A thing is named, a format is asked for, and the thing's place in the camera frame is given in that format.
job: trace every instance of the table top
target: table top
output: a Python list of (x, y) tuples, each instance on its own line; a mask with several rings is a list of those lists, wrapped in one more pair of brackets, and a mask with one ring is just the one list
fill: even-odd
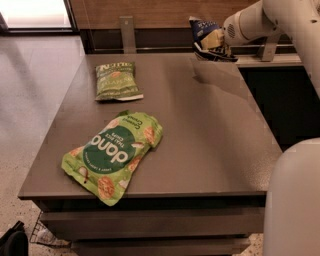
[[(134, 61), (144, 99), (95, 101), (95, 66)], [(193, 54), (87, 55), (20, 190), (21, 199), (90, 199), (62, 157), (124, 110), (146, 112), (163, 138), (132, 176), (125, 197), (261, 195), (281, 150), (234, 63)]]

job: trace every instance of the gray floor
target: gray floor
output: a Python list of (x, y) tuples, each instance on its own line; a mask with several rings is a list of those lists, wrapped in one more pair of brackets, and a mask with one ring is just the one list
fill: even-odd
[[(39, 215), (17, 194), (84, 57), (81, 40), (66, 37), (0, 37), (0, 236), (18, 220), (30, 237)], [(252, 235), (241, 256), (262, 255), (262, 235)], [(30, 244), (29, 255), (67, 255)]]

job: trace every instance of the wall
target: wall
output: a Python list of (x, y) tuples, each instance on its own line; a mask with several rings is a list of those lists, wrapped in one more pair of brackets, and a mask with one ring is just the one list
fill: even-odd
[(189, 16), (220, 26), (257, 0), (70, 0), (79, 29), (118, 29), (119, 16), (133, 16), (135, 28), (187, 28)]

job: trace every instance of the printed logo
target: printed logo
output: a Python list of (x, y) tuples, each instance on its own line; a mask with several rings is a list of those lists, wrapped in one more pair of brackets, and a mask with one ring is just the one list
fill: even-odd
[(99, 174), (119, 171), (135, 155), (135, 139), (123, 126), (103, 131), (93, 137), (83, 150), (83, 160), (88, 168)]

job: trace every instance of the green snack bag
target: green snack bag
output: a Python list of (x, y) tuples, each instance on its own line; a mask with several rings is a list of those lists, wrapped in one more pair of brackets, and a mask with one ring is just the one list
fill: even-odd
[(134, 79), (134, 62), (117, 62), (96, 67), (97, 101), (143, 98)]
[(120, 113), (83, 147), (65, 154), (62, 168), (109, 206), (123, 196), (150, 147), (162, 137), (158, 121), (146, 113)]

